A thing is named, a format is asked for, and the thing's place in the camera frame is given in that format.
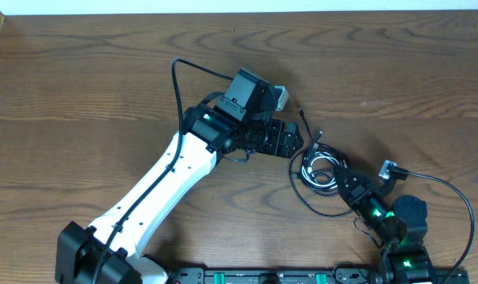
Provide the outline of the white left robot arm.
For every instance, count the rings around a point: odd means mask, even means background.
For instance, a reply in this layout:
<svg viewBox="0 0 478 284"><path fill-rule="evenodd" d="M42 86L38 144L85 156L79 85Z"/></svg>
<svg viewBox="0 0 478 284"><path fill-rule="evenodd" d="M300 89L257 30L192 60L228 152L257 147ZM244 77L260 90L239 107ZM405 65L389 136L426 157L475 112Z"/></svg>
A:
<svg viewBox="0 0 478 284"><path fill-rule="evenodd" d="M290 158L304 143L295 122L267 111L241 120L200 103L183 114L159 161L110 210L87 228L71 222L58 236L58 283L165 283L166 269L144 255L181 198L236 150Z"/></svg>

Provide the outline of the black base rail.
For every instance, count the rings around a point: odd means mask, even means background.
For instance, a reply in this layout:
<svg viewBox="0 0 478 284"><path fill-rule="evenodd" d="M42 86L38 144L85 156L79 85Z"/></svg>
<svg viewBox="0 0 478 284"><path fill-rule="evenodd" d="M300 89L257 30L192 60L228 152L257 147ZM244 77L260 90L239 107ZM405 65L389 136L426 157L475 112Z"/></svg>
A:
<svg viewBox="0 0 478 284"><path fill-rule="evenodd" d="M169 284L362 284L383 283L373 270L341 265L322 270L248 270L183 267L170 273Z"/></svg>

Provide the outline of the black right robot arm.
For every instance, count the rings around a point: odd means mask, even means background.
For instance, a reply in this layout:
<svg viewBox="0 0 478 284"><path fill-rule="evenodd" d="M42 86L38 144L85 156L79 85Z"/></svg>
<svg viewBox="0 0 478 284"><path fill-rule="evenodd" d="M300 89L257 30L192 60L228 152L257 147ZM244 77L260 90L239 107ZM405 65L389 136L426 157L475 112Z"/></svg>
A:
<svg viewBox="0 0 478 284"><path fill-rule="evenodd" d="M426 203L412 195L400 196L391 205L384 201L396 181L405 180L409 172L386 161L379 173L385 181L381 187L369 176L344 166L334 166L332 172L339 196L383 243L378 268L368 281L436 283L438 276L424 247L428 231Z"/></svg>

